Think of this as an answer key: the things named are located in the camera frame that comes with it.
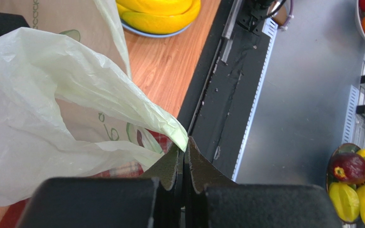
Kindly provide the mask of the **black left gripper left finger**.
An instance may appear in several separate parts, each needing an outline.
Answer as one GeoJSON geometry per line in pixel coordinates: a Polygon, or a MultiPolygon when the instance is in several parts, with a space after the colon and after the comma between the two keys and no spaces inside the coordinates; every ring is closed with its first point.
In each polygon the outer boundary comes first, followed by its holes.
{"type": "Polygon", "coordinates": [[[162,186],[170,191],[177,181],[180,152],[180,148],[172,143],[167,153],[140,175],[140,178],[159,178],[162,186]]]}

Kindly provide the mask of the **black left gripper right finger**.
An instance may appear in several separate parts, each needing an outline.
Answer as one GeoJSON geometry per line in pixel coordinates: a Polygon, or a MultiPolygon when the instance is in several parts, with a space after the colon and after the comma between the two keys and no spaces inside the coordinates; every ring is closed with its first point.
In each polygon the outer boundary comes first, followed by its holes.
{"type": "Polygon", "coordinates": [[[237,185],[201,154],[194,138],[191,136],[188,138],[184,155],[184,161],[188,164],[189,183],[195,193],[200,194],[209,186],[237,185]]]}

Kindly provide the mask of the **pale green plastic bag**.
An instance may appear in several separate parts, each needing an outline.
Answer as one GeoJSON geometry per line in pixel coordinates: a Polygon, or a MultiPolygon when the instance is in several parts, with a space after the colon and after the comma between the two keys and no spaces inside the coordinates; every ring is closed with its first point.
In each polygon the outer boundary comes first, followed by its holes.
{"type": "Polygon", "coordinates": [[[88,177],[187,147],[183,126],[132,81],[113,0],[0,0],[28,23],[0,37],[0,207],[46,179],[88,177]]]}

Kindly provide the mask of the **yellow fake banana bunch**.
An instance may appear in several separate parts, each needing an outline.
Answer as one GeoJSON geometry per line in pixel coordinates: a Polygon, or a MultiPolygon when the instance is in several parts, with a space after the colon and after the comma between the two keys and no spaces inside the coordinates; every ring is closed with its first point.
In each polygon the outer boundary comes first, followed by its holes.
{"type": "Polygon", "coordinates": [[[189,26],[198,17],[200,0],[117,0],[119,17],[144,33],[166,35],[189,26]]]}

